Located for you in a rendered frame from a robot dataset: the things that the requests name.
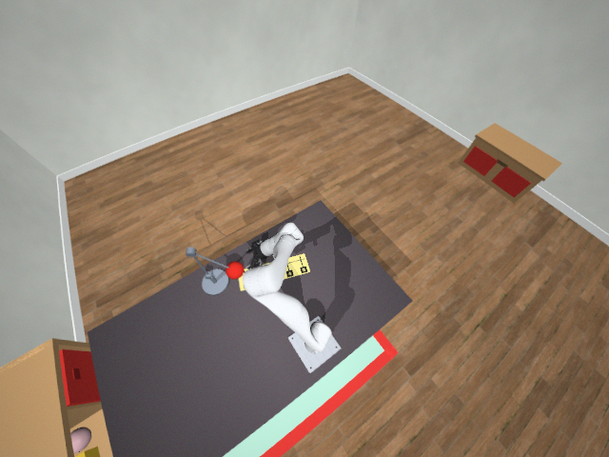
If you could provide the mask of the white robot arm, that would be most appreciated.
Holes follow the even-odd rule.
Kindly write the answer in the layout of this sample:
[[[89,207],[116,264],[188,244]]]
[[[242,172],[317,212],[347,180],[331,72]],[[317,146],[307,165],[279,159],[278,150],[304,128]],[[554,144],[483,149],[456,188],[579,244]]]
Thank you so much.
[[[313,322],[310,326],[308,312],[302,303],[278,291],[285,277],[289,256],[303,240],[304,236],[297,226],[286,223],[276,235],[261,243],[262,253],[265,256],[273,255],[274,260],[268,265],[248,269],[243,275],[243,285],[250,296],[269,308],[301,337],[308,351],[315,350],[316,354],[316,351],[324,350],[331,329],[322,322]]]

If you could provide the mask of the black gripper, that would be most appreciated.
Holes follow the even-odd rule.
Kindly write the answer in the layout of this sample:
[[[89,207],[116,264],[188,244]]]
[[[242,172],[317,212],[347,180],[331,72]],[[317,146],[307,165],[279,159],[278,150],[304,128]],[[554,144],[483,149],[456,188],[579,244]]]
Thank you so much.
[[[269,256],[265,256],[265,255],[262,253],[262,251],[261,251],[261,243],[262,243],[262,242],[263,242],[263,241],[261,241],[261,240],[254,241],[254,242],[252,242],[252,246],[251,246],[251,248],[249,248],[249,249],[247,249],[247,250],[246,250],[247,252],[251,252],[251,251],[253,251],[253,250],[254,250],[253,254],[255,254],[255,255],[253,255],[252,263],[251,263],[250,265],[246,266],[246,268],[247,268],[247,269],[250,269],[250,268],[255,268],[255,267],[258,267],[258,266],[262,266],[263,264],[261,263],[261,261],[262,261],[263,259],[265,259],[265,258],[269,257]],[[258,245],[257,245],[257,244],[258,244]],[[257,246],[257,247],[256,247],[256,246]],[[257,251],[256,251],[256,250],[257,250]],[[257,254],[257,253],[258,253],[258,254]],[[254,260],[257,260],[257,261],[254,261]],[[254,263],[255,263],[255,264],[254,264]],[[254,264],[254,265],[253,265],[253,264]]]

